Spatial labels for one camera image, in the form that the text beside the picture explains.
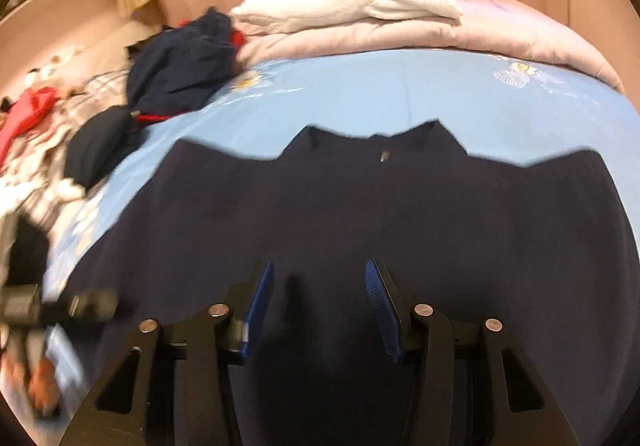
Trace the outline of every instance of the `black metal bracket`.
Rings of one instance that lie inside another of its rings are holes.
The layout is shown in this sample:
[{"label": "black metal bracket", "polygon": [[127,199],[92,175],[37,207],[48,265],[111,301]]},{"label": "black metal bracket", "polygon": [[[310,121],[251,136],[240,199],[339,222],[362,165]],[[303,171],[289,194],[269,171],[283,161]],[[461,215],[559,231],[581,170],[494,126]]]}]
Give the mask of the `black metal bracket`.
[{"label": "black metal bracket", "polygon": [[189,446],[241,446],[227,365],[243,365],[260,336],[273,265],[255,260],[225,301],[162,326],[141,322],[82,402],[61,446],[172,446],[175,363],[182,361]]},{"label": "black metal bracket", "polygon": [[417,371],[402,446],[449,444],[455,359],[467,360],[471,374],[467,445],[578,446],[550,390],[500,321],[450,322],[416,303],[379,258],[367,263],[366,285],[386,352]]},{"label": "black metal bracket", "polygon": [[40,285],[11,285],[0,288],[0,323],[9,328],[7,350],[31,378],[27,338],[32,330],[43,330],[70,320],[104,323],[118,308],[118,296],[111,290],[92,290],[57,301],[42,301]]}]

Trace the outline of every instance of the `navy sweater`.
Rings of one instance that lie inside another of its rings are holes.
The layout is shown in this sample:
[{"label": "navy sweater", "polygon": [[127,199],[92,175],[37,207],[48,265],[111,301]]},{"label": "navy sweater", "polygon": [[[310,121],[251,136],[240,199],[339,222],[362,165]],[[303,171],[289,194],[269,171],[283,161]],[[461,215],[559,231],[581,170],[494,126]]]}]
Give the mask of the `navy sweater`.
[{"label": "navy sweater", "polygon": [[246,446],[396,443],[412,372],[385,355],[372,256],[452,319],[503,321],[582,446],[640,384],[638,252],[600,156],[520,168],[468,156],[437,122],[364,140],[306,128],[273,161],[176,143],[68,283],[123,300],[100,335],[68,329],[89,377],[139,321],[221,301],[256,256],[276,286],[256,355],[231,371]]}]

